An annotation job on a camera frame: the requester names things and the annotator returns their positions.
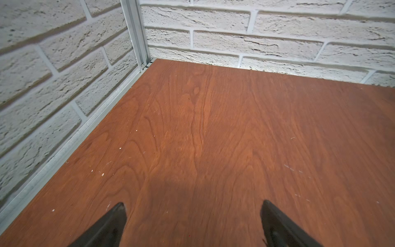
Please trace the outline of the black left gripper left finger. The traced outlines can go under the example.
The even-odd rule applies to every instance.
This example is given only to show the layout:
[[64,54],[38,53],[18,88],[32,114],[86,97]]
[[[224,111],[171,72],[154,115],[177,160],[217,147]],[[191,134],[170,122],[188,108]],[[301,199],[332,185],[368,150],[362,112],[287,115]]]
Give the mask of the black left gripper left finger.
[[119,247],[126,222],[125,205],[119,202],[69,247]]

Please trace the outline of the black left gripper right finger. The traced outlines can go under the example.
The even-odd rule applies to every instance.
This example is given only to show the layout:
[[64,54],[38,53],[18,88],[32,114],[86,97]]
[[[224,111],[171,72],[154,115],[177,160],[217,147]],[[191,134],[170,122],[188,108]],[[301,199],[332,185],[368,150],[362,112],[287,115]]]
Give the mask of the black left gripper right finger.
[[269,200],[263,201],[260,217],[268,247],[321,246]]

